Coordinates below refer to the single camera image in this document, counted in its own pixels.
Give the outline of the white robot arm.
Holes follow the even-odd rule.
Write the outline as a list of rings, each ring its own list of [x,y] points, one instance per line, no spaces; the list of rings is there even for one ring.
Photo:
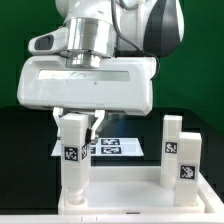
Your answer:
[[[58,29],[30,40],[17,90],[34,109],[145,116],[159,60],[184,36],[180,0],[55,0]]]

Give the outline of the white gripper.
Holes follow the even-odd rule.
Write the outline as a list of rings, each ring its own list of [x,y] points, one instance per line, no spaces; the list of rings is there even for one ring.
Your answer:
[[[108,122],[106,111],[145,116],[152,110],[155,72],[152,57],[110,58],[98,68],[68,68],[60,56],[33,56],[22,68],[17,98],[28,108],[53,109],[57,138],[63,108],[90,112],[85,143],[97,143]]]

